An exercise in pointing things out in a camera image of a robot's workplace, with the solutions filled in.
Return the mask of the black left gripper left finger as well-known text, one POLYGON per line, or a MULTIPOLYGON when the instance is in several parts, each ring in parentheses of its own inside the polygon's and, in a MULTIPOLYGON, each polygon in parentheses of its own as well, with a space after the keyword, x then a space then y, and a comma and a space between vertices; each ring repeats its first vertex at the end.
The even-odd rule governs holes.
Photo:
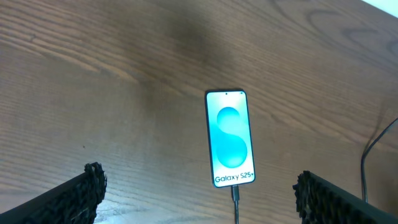
POLYGON ((107 177, 100 163, 84 173, 1 214, 1 224, 93 224, 107 177))

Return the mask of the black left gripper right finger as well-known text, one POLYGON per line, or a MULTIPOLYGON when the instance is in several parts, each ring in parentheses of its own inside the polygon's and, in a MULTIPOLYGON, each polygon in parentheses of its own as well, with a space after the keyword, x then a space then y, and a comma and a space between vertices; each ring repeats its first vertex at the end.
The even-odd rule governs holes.
POLYGON ((304 224, 397 224, 397 218, 305 170, 292 186, 304 224))

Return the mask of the blue Galaxy smartphone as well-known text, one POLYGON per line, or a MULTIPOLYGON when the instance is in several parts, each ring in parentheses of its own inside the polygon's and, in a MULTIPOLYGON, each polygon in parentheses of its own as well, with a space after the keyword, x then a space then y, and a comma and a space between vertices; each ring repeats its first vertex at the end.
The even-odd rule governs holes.
POLYGON ((222 188, 254 182, 256 171, 246 92, 207 90, 205 111, 213 185, 222 188))

